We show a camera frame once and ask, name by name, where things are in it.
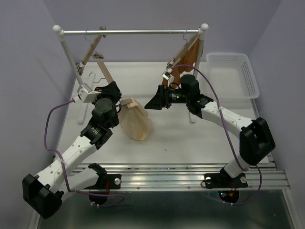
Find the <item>wooden clip hanger with beige underwear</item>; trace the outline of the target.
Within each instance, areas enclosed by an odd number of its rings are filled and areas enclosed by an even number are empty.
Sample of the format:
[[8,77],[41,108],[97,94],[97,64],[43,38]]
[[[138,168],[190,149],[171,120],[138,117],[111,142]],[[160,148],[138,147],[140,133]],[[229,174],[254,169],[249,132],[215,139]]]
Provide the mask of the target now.
[[[98,67],[100,68],[103,76],[104,76],[104,79],[107,81],[108,84],[112,83],[114,80],[109,72],[109,70],[107,69],[105,63],[102,61],[104,59],[104,56],[96,51],[94,51],[92,54],[91,54],[92,58],[94,59],[100,59],[99,61],[97,61],[97,64],[98,64]],[[132,107],[135,107],[135,106],[138,106],[138,104],[131,98],[129,99],[121,99],[120,100],[120,105],[121,106],[126,106],[128,108],[132,108]]]

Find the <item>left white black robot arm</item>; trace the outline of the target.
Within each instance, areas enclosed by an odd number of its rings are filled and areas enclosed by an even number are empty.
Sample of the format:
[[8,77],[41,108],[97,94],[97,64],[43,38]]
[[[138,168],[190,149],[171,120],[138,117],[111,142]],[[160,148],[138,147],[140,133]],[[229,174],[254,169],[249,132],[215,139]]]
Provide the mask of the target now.
[[23,199],[43,218],[53,216],[63,201],[75,193],[89,196],[93,205],[105,206],[113,195],[111,189],[121,187],[120,174],[108,174],[97,163],[88,165],[84,171],[72,176],[71,172],[84,159],[99,150],[112,136],[112,129],[119,124],[117,103],[121,91],[116,82],[96,87],[94,109],[86,127],[72,145],[58,158],[35,176],[28,174],[22,181]]

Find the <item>beige underwear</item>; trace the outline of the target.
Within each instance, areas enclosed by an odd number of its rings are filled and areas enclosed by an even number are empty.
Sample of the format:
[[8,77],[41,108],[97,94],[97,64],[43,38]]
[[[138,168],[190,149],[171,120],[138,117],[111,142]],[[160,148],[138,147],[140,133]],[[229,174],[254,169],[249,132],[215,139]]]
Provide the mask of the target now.
[[135,141],[145,140],[152,126],[148,112],[134,98],[121,100],[119,106],[121,110],[118,117],[122,131]]

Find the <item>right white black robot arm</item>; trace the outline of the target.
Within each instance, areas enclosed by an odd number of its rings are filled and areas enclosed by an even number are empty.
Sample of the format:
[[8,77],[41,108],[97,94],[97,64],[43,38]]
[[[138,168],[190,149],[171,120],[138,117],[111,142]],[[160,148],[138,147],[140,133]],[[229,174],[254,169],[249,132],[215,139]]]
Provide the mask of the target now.
[[239,139],[239,153],[219,175],[222,185],[230,186],[236,177],[256,166],[275,148],[275,141],[265,119],[250,119],[238,115],[220,106],[212,98],[200,91],[195,76],[187,74],[180,79],[180,87],[159,85],[155,96],[145,105],[145,109],[161,110],[170,108],[172,104],[186,104],[193,115],[223,127],[226,134],[233,134]]

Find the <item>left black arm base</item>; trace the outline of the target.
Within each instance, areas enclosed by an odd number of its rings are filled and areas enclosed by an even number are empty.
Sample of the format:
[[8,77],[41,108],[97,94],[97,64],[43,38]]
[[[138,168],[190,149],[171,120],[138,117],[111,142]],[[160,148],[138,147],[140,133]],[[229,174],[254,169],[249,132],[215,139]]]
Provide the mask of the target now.
[[92,186],[83,189],[76,188],[76,193],[86,195],[90,204],[97,208],[114,207],[125,199],[124,195],[111,192],[111,190],[120,189],[121,182],[121,174],[103,174],[98,176],[97,181]]

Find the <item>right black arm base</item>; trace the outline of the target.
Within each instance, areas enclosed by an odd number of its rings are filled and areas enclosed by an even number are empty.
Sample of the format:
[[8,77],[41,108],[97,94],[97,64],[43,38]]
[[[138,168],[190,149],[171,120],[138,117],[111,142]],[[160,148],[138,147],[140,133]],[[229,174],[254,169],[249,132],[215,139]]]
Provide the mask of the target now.
[[229,204],[236,204],[239,199],[238,188],[248,187],[245,173],[241,173],[236,178],[231,178],[224,173],[208,173],[204,175],[201,186],[207,189],[220,189],[219,198]]

